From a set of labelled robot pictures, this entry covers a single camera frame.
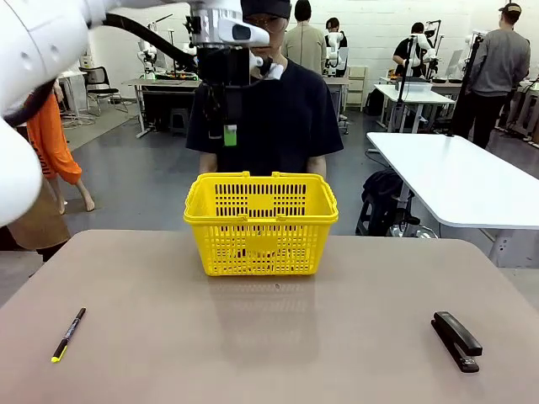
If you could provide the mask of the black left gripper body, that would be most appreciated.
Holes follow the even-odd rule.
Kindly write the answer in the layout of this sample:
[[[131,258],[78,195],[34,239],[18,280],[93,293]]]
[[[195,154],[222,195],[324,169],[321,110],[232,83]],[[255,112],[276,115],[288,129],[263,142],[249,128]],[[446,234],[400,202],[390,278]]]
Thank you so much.
[[[245,87],[250,84],[248,48],[200,47],[197,58],[197,74],[207,84],[224,87]]]

